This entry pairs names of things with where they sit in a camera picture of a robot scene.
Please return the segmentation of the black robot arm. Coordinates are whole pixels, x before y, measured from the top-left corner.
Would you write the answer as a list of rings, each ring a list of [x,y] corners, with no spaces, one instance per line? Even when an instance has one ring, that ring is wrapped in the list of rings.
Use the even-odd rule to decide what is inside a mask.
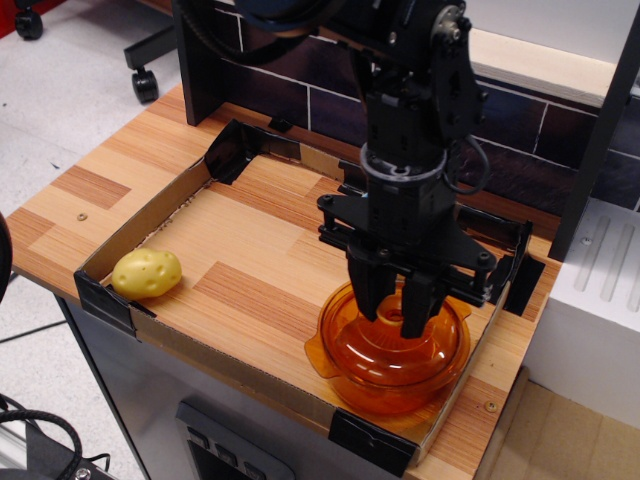
[[[486,93],[469,58],[461,1],[239,1],[237,12],[270,32],[251,51],[225,44],[191,1],[174,9],[218,57],[264,65],[320,34],[344,44],[367,117],[362,196],[318,201],[323,242],[344,250],[360,312],[377,316],[403,276],[401,334],[421,336],[447,297],[488,298],[495,257],[457,225],[458,148],[472,142]]]

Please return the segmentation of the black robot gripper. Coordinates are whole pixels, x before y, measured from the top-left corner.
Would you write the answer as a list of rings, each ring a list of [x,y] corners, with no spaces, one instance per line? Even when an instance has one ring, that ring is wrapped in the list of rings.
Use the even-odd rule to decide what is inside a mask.
[[[436,148],[419,162],[411,155],[386,158],[361,150],[367,191],[361,196],[327,194],[318,207],[323,242],[347,253],[348,273],[359,311],[377,319],[380,303],[402,288],[401,336],[420,338],[446,296],[475,306],[489,297],[487,279],[495,256],[456,222],[459,162],[454,149]]]

